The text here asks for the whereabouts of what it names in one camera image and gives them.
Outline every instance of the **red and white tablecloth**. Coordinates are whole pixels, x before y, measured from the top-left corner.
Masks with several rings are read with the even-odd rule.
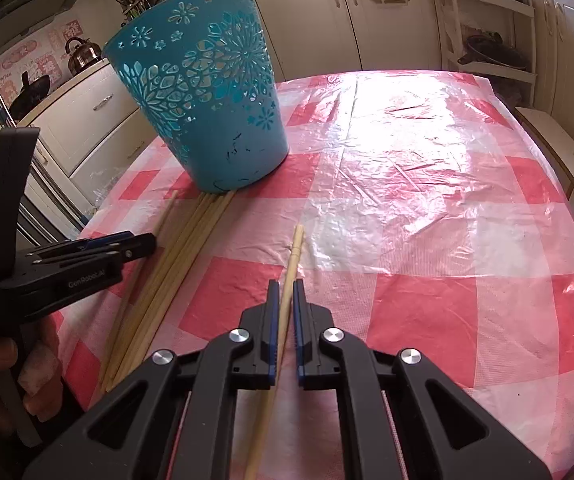
[[[532,140],[472,75],[316,76],[278,95],[291,151],[237,193],[151,351],[193,351],[236,327],[284,277],[301,222],[310,301],[374,349],[423,351],[560,478],[574,462],[574,220]],[[176,189],[187,211],[198,191],[157,139],[83,235],[146,232]],[[65,378],[84,406],[122,288],[57,315]],[[232,478],[253,395],[239,397]],[[261,473],[343,477],[334,392],[298,389],[293,338]]]

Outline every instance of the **triangular cutout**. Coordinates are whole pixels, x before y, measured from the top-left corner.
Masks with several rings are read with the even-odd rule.
[[[138,407],[147,392],[147,383],[140,381],[120,399],[112,409],[102,415],[96,423],[89,428],[88,437],[95,442],[120,449],[127,438],[129,428],[133,422]]]
[[[452,449],[462,449],[485,438],[487,429],[465,407],[454,399],[438,381],[425,383],[427,392],[438,412]]]

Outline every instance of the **stainless steel kettle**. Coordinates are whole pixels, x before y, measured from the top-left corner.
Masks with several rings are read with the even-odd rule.
[[[73,52],[71,52],[69,44],[74,40],[80,42],[80,44]],[[69,38],[67,40],[65,52],[70,56],[68,66],[71,75],[80,74],[88,66],[93,65],[102,59],[102,50],[97,43],[91,43],[89,40],[82,40],[77,37]]]

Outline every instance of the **checkered tablecloth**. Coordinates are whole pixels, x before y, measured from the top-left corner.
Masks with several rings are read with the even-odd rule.
[[[200,349],[237,326],[284,277],[301,222],[310,301],[374,349],[423,351],[560,478],[574,462],[574,220],[534,143],[472,75],[316,76],[278,95],[290,153],[237,193],[151,351]],[[146,232],[176,189],[182,214],[198,191],[157,139],[83,235]],[[84,406],[122,290],[57,315],[65,378]],[[341,479],[334,392],[298,389],[293,350],[290,337],[261,477]],[[239,397],[232,478],[254,395]]]

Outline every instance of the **silver screw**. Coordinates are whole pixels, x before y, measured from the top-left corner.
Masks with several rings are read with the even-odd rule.
[[[244,328],[235,328],[231,332],[229,332],[229,339],[231,339],[234,343],[244,343],[249,339],[249,332]]]
[[[407,363],[408,365],[415,365],[420,361],[421,354],[415,348],[405,348],[400,353],[400,358],[403,359],[403,362]]]
[[[345,332],[333,326],[323,332],[323,337],[330,343],[338,343],[345,337]]]
[[[151,356],[151,359],[157,365],[169,364],[173,358],[174,355],[169,350],[156,350],[154,354]]]

